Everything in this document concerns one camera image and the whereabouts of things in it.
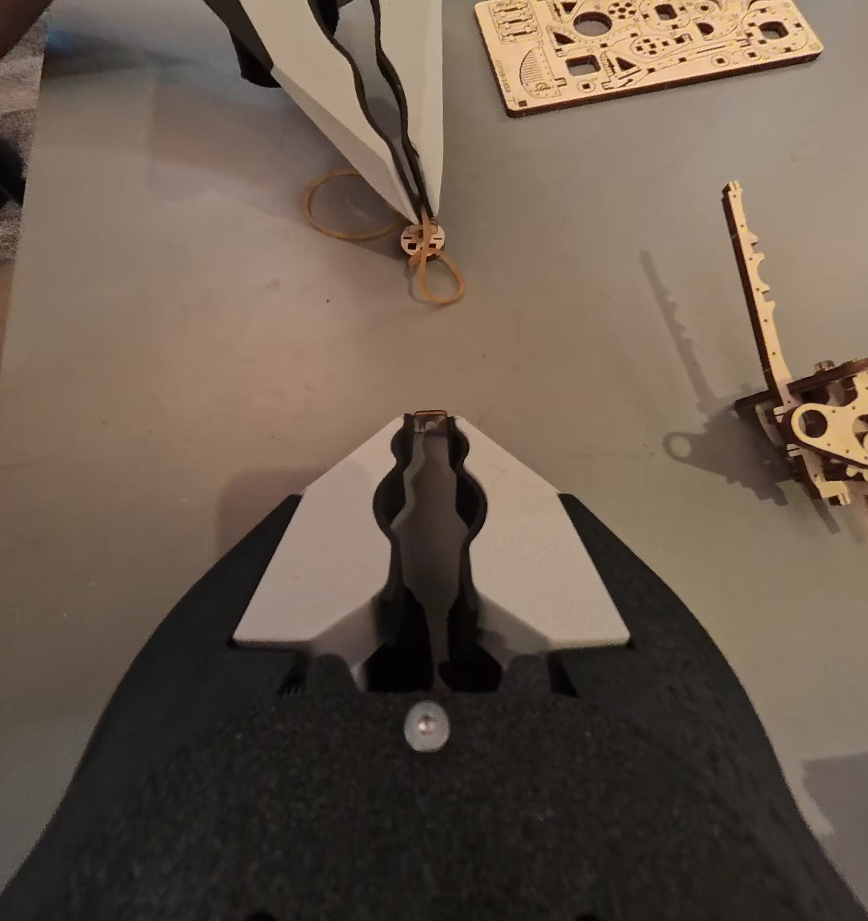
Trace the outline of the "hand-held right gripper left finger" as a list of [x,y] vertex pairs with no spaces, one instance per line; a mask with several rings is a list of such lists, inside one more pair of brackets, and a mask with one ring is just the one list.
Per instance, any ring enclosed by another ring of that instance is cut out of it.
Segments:
[[395,418],[303,490],[235,645],[334,655],[371,692],[432,688],[428,619],[394,532],[415,422]]

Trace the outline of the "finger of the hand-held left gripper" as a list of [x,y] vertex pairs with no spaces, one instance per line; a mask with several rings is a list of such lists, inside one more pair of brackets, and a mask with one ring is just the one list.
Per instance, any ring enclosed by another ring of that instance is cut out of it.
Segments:
[[441,1],[375,3],[375,52],[399,117],[397,149],[419,213],[437,217],[443,169]]
[[397,213],[425,217],[425,3],[371,2],[371,49],[397,128],[371,111],[366,81],[318,2],[241,2],[267,68]]

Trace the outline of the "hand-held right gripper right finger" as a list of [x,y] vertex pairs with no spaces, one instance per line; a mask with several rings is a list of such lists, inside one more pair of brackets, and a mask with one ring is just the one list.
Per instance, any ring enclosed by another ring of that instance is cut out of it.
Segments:
[[459,416],[444,424],[466,527],[440,676],[492,692],[520,656],[619,648],[630,633],[551,483]]

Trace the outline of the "small round wooden disc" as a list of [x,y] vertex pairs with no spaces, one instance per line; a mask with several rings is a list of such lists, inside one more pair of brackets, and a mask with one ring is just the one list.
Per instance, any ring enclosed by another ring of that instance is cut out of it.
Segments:
[[436,258],[444,249],[445,232],[436,221],[409,224],[400,236],[400,245],[409,264],[417,265]]

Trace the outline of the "tan rubber band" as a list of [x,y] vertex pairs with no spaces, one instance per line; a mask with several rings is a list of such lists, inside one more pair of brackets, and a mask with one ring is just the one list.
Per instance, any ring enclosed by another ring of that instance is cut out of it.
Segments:
[[361,178],[361,175],[359,171],[350,167],[335,168],[327,171],[322,176],[313,179],[313,181],[311,181],[311,183],[306,187],[304,191],[302,198],[302,212],[306,222],[313,229],[317,230],[324,236],[329,236],[330,238],[334,239],[344,240],[347,242],[369,242],[371,240],[375,240],[393,233],[396,230],[401,231],[402,228],[406,225],[404,216],[395,211],[393,208],[391,208],[390,211],[394,214],[394,219],[390,220],[387,224],[382,226],[360,232],[347,232],[344,230],[335,229],[317,221],[313,215],[313,202],[315,196],[328,183],[338,178]]
[[[421,220],[426,223],[428,221],[436,221],[435,218],[430,216],[430,214],[423,209],[421,212]],[[428,284],[428,264],[433,260],[440,260],[449,273],[452,275],[452,278],[455,282],[455,290],[449,295],[440,295],[432,291]],[[435,305],[438,307],[446,307],[458,303],[464,296],[466,290],[466,278],[459,266],[455,263],[451,256],[446,252],[444,248],[440,255],[436,258],[431,258],[426,260],[423,263],[416,265],[409,264],[406,259],[407,267],[415,274],[418,292],[421,294],[422,299],[428,304]]]

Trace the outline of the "laser-cut wooden parts sheet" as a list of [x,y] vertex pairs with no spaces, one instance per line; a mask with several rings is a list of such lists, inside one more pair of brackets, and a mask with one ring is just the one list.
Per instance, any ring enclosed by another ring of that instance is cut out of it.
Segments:
[[509,117],[816,60],[789,1],[492,1],[474,16]]

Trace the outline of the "wooden model assembly with lever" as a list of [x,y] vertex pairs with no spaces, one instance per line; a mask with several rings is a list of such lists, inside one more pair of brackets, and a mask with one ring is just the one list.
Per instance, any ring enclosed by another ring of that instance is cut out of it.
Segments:
[[804,377],[791,373],[739,181],[727,183],[721,194],[764,379],[764,390],[740,398],[734,408],[756,419],[813,500],[854,509],[868,535],[868,356],[819,362]]

